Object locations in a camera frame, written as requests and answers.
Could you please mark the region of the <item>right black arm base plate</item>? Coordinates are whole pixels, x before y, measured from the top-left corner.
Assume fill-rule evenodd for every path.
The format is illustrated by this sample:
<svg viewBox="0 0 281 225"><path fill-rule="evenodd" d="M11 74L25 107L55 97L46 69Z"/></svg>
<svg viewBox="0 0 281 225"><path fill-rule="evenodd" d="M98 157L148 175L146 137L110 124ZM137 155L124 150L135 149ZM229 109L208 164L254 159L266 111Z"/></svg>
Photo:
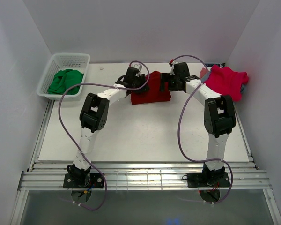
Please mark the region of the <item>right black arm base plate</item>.
<svg viewBox="0 0 281 225"><path fill-rule="evenodd" d="M226 172L210 175L203 172L189 172L182 177L182 180L187 181L189 188L228 188L230 186L230 180Z"/></svg>

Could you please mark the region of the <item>grey blue folded t shirt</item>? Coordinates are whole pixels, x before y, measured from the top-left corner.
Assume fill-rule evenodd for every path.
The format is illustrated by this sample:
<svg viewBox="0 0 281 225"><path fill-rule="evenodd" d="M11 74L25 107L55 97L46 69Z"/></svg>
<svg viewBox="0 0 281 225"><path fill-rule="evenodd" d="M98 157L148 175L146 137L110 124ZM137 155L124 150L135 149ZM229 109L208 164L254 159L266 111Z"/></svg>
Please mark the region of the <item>grey blue folded t shirt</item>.
<svg viewBox="0 0 281 225"><path fill-rule="evenodd" d="M245 90L246 90L246 85L242 84L240 87L240 94L241 95L244 94Z"/></svg>

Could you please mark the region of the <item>pink folded t shirt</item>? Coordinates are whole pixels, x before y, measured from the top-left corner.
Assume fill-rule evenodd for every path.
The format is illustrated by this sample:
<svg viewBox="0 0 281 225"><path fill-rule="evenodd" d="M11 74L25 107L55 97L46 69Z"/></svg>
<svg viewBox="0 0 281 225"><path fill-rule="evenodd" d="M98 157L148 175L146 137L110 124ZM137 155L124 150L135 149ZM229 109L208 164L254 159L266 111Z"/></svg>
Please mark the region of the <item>pink folded t shirt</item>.
<svg viewBox="0 0 281 225"><path fill-rule="evenodd" d="M230 95L234 102L241 100L240 87L249 82L246 72L235 72L229 67L220 68L218 65L213 65L209 71L209 78L201 80L207 87L221 95Z"/></svg>

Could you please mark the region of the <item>white plastic basket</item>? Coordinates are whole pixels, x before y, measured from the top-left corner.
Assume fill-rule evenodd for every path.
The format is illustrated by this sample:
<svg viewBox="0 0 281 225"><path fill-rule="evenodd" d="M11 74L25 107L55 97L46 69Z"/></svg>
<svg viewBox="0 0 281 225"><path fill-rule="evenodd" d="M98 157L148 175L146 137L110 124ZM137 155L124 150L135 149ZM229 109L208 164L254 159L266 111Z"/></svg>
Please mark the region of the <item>white plastic basket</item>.
<svg viewBox="0 0 281 225"><path fill-rule="evenodd" d="M59 101L78 101L82 91L82 86L73 87L69 91L65 91L63 95L48 94L47 89L53 81L54 75L66 69L78 70L83 73L82 83L85 81L88 71L90 56L83 53L57 53L53 55L48 62L40 82L37 87L37 94L50 100Z"/></svg>

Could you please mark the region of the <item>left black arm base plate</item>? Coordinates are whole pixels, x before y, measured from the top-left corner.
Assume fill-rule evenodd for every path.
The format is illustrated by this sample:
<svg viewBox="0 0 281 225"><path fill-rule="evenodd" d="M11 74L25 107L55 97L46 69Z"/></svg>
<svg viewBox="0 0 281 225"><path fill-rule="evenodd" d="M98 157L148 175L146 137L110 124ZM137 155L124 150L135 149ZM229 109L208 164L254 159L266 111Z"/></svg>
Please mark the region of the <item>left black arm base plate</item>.
<svg viewBox="0 0 281 225"><path fill-rule="evenodd" d="M66 174L64 177L63 188L103 188L104 179L99 173L90 173L84 178L75 178L73 175Z"/></svg>

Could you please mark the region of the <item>aluminium frame rails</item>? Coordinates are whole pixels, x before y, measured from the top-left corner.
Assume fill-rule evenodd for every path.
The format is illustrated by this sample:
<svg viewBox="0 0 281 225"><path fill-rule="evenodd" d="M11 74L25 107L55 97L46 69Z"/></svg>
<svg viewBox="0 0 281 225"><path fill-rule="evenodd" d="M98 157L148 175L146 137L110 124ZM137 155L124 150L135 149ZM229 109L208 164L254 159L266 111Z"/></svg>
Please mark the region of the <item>aluminium frame rails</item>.
<svg viewBox="0 0 281 225"><path fill-rule="evenodd" d="M38 161L44 136L49 125L54 102L49 101L41 129L34 148L33 156L26 172L23 172L17 191L12 225L22 221L25 206L30 191L63 191L63 177L66 173L65 163L41 163ZM251 154L246 135L239 115L236 116L242 139L245 143L248 163L230 163L234 174L234 189L261 189L267 207L275 225L281 225L281 215L278 210L271 182L265 170L260 170ZM201 166L193 163L99 163L107 177L109 191L134 190L187 190L182 180L183 173L197 172Z"/></svg>

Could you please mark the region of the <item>green t shirt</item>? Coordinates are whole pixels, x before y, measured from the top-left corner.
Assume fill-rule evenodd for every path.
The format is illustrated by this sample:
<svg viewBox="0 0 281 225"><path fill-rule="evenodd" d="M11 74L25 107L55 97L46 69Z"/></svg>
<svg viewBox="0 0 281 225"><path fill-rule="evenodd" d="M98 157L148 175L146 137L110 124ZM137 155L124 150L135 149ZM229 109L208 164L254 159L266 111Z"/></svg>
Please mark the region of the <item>green t shirt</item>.
<svg viewBox="0 0 281 225"><path fill-rule="evenodd" d="M84 74L78 70L66 69L57 72L47 89L48 94L63 95L70 87L82 83Z"/></svg>

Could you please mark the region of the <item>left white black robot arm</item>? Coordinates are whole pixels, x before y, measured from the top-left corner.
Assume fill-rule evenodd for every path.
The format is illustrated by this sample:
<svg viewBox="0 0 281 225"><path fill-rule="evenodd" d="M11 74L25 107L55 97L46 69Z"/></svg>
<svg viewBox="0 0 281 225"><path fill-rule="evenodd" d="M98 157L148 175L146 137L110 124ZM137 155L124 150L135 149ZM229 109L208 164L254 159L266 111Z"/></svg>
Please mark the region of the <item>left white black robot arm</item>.
<svg viewBox="0 0 281 225"><path fill-rule="evenodd" d="M79 120L81 137L79 149L72 165L67 166L69 177L75 185L86 187L90 184L89 159L85 157L95 144L99 131L107 122L109 106L136 91L147 91L146 76L141 73L142 65L135 63L128 67L126 74L120 77L113 86L98 94L89 93L84 101Z"/></svg>

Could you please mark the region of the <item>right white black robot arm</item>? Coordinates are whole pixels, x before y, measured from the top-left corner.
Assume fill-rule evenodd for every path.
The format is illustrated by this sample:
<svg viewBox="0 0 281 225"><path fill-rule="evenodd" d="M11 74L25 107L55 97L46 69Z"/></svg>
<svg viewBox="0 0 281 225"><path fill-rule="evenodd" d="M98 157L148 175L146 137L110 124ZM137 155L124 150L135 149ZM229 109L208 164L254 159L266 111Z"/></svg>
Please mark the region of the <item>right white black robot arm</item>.
<svg viewBox="0 0 281 225"><path fill-rule="evenodd" d="M227 139L236 126L235 109L230 95L221 95L207 87L197 76L191 75L185 62L171 61L171 71L161 74L161 90L183 91L204 106L203 123L208 132L207 157L201 160L202 172L186 175L189 187L229 186L225 172L224 153Z"/></svg>

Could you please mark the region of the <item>dark red t shirt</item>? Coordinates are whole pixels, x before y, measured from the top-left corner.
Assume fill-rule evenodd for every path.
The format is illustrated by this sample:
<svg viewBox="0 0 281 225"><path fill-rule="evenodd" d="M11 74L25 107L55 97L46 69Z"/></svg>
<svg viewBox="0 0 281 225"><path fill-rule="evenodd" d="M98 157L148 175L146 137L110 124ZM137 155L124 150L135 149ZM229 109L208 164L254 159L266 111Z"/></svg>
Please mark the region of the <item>dark red t shirt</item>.
<svg viewBox="0 0 281 225"><path fill-rule="evenodd" d="M143 93L131 93L131 104L150 104L158 102L168 102L171 100L171 94L168 91L167 85L164 87L164 91L160 90L161 87L161 73L154 71L150 74L150 79L148 82L149 90Z"/></svg>

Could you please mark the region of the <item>salmon folded t shirt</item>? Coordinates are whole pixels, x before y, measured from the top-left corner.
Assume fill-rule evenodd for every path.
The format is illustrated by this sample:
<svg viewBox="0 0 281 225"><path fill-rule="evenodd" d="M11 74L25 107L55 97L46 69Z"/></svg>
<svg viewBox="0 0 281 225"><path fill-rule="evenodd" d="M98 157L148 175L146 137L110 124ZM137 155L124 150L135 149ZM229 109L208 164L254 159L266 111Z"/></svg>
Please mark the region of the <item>salmon folded t shirt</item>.
<svg viewBox="0 0 281 225"><path fill-rule="evenodd" d="M202 68L201 71L200 71L200 79L201 80L206 80L209 78L209 74L210 74L210 71L206 68Z"/></svg>

